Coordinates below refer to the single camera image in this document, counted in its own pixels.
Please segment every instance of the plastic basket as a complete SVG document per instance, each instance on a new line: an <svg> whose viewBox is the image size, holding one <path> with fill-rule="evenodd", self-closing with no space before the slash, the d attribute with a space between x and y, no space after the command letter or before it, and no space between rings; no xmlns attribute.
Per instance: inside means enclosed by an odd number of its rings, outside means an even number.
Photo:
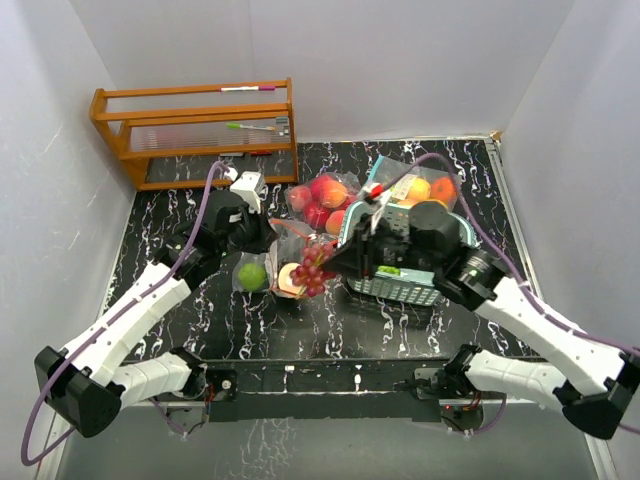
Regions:
<svg viewBox="0 0 640 480"><path fill-rule="evenodd" d="M349 207L340 229L339 244L342 245L353 232L354 226L364 213L370 213L371 207L366 202L357 202ZM460 239L472 247L478 246L473 228L464 218L453 215L460 222ZM403 235L409 233L409 209L394 204L387 204L384 218L391 228ZM442 299L442 295L433 286L433 273L419 270L400 269L400 274L378 271L370 280L348 279L347 283L356 292L366 293L388 300L413 303L416 305L434 305Z"/></svg>

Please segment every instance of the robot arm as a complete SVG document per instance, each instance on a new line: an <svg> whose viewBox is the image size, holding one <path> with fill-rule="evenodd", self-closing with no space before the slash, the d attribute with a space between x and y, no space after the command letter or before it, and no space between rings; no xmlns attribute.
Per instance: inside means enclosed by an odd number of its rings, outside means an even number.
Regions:
<svg viewBox="0 0 640 480"><path fill-rule="evenodd" d="M168 280L152 294L142 295L173 271L187 246L191 224L167 239L135 284L86 331L60 351L46 347L38 354L35 366L42 390L70 352L103 330L66 368L45 400L84 437L97 435L120 410L141 400L165 392L199 393L202 362L184 348L145 362L121 363L149 329L218 271L225 255L269 250L276 233L258 198L263 185L259 173L245 172L229 190L212 192L193 247ZM114 321L132 300L134 305Z"/></svg>
<svg viewBox="0 0 640 480"><path fill-rule="evenodd" d="M559 314L556 318L569 331L550 323L528 302L501 261L461 242L457 220L440 205L415 205L408 224L403 236L380 215L363 216L323 269L352 278L368 278L380 266L431 271L434 286L444 296L503 326L549 362L507 359L463 345L428 389L460 396L497 391L526 398L562 411L592 436L611 438L640 384L640 358L573 335L580 327Z"/></svg>

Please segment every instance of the plastic bag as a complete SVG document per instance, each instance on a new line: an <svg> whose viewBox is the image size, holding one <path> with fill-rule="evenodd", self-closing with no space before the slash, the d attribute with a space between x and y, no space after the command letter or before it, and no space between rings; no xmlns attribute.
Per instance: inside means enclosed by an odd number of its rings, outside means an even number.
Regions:
<svg viewBox="0 0 640 480"><path fill-rule="evenodd" d="M270 290L280 297L308 298L304 288L293 285L289 274L302 263L305 247L325 243L335 245L337 240L330 235L317 235L311 227L297 220L272 219L271 225L278 233L278 240L273 243L268 256Z"/></svg>
<svg viewBox="0 0 640 480"><path fill-rule="evenodd" d="M382 155L371 169L367 185L385 184L406 171L406 163ZM438 202L448 211L453 210L458 197L447 172L427 167L414 167L392 187L391 203L411 208L418 202Z"/></svg>
<svg viewBox="0 0 640 480"><path fill-rule="evenodd" d="M291 218L317 232L338 236L345 210L359 191L360 183L353 173L323 173L310 182L288 188L285 198Z"/></svg>
<svg viewBox="0 0 640 480"><path fill-rule="evenodd" d="M231 286L238 292L267 292L270 279L267 265L270 253L243 253L231 274Z"/></svg>

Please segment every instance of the green apple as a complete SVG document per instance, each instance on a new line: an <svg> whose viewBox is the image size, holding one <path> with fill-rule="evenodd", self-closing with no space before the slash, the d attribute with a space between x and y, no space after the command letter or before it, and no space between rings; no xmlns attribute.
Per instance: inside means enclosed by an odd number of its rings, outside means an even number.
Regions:
<svg viewBox="0 0 640 480"><path fill-rule="evenodd" d="M238 270L238 281L249 292L262 290L267 281L267 271L257 263L246 263Z"/></svg>

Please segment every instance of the white wall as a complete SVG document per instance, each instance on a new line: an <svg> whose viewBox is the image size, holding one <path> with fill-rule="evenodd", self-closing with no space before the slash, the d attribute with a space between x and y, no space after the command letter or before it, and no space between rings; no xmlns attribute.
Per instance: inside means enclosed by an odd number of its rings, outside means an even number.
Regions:
<svg viewBox="0 0 640 480"><path fill-rule="evenodd" d="M0 11L0 477L19 480L34 475L19 456L33 359L95 320L133 191L88 121L93 91L113 84L68 1Z"/></svg>
<svg viewBox="0 0 640 480"><path fill-rule="evenodd" d="M545 299L640 344L640 4L578 0L504 135L510 190ZM625 422L640 426L640 400ZM610 447L621 478L640 438Z"/></svg>
<svg viewBox="0 0 640 480"><path fill-rule="evenodd" d="M299 141L504 129L573 0L71 0L118 88L294 82Z"/></svg>

